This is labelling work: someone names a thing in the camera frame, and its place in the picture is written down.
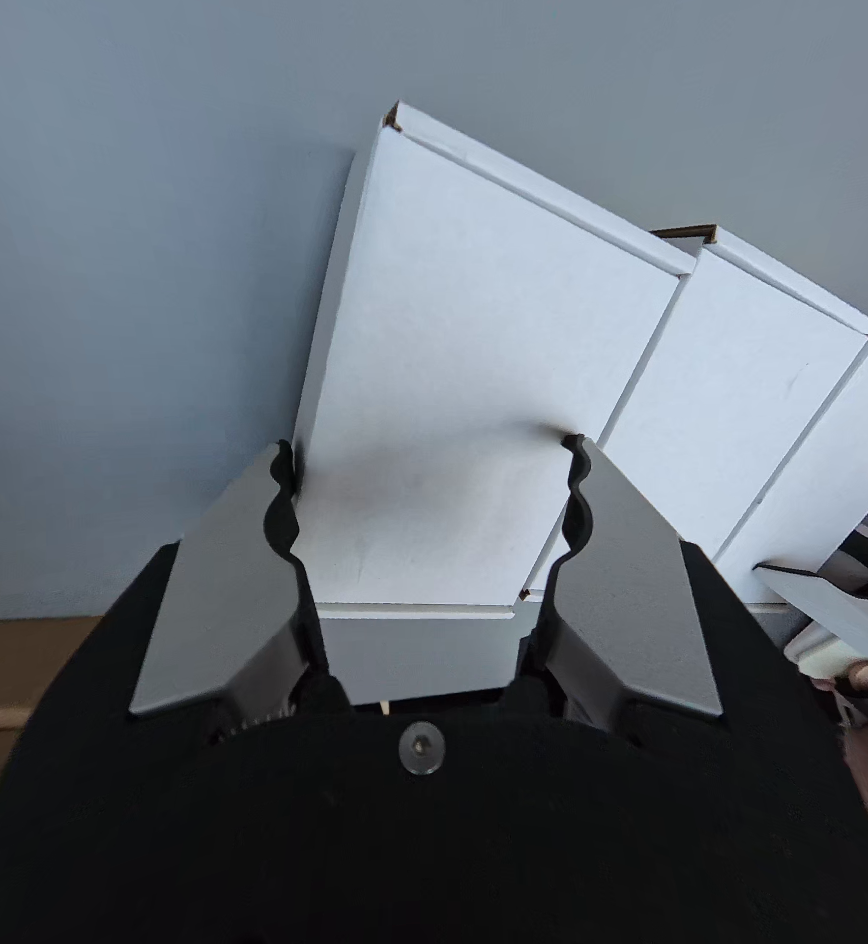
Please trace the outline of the white mailer box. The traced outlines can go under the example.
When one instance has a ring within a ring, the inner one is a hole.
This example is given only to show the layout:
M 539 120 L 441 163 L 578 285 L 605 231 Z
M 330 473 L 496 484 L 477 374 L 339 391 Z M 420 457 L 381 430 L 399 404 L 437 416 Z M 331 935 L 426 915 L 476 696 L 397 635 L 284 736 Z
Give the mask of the white mailer box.
M 868 315 L 717 224 L 652 233 L 694 268 L 597 443 L 719 564 L 865 360 Z
M 357 154 L 294 431 L 296 555 L 355 704 L 499 688 L 680 251 L 398 101 Z
M 779 600 L 756 565 L 816 573 L 868 514 L 868 352 L 844 376 L 714 558 L 742 603 Z

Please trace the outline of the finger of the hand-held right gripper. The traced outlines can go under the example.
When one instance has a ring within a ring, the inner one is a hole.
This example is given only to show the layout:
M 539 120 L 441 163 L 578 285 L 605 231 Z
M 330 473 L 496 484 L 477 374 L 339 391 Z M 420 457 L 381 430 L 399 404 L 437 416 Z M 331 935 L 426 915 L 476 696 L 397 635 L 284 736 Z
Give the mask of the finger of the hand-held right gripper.
M 847 592 L 868 588 L 868 526 L 858 525 L 819 569 L 819 575 Z
M 810 623 L 783 649 L 813 679 L 849 678 L 868 663 L 868 599 L 807 571 L 761 563 L 755 576 Z

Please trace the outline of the grey desk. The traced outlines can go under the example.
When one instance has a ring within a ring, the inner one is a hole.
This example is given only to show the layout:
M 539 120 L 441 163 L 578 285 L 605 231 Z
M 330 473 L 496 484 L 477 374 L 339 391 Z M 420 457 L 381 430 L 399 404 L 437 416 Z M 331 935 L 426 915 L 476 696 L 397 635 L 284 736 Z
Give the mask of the grey desk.
M 398 100 L 868 315 L 868 2 L 0 2 L 0 620 L 103 613 L 291 435 Z

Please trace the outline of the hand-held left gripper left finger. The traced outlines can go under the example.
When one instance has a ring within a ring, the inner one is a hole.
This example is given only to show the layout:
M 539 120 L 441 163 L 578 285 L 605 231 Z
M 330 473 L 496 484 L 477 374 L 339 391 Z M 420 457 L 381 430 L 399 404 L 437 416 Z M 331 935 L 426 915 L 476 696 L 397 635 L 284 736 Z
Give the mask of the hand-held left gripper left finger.
M 237 719 L 298 711 L 328 674 L 303 562 L 291 445 L 263 449 L 178 543 L 129 704 L 146 717 L 219 700 Z

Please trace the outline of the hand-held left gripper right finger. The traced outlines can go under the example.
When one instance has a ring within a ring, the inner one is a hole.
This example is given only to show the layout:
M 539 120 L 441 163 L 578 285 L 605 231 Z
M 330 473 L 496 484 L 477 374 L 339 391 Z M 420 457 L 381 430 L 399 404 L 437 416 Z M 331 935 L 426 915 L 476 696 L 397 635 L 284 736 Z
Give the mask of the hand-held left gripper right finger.
M 618 728 L 642 703 L 714 722 L 723 714 L 674 528 L 589 437 L 570 434 L 567 550 L 549 569 L 539 668 L 567 707 Z

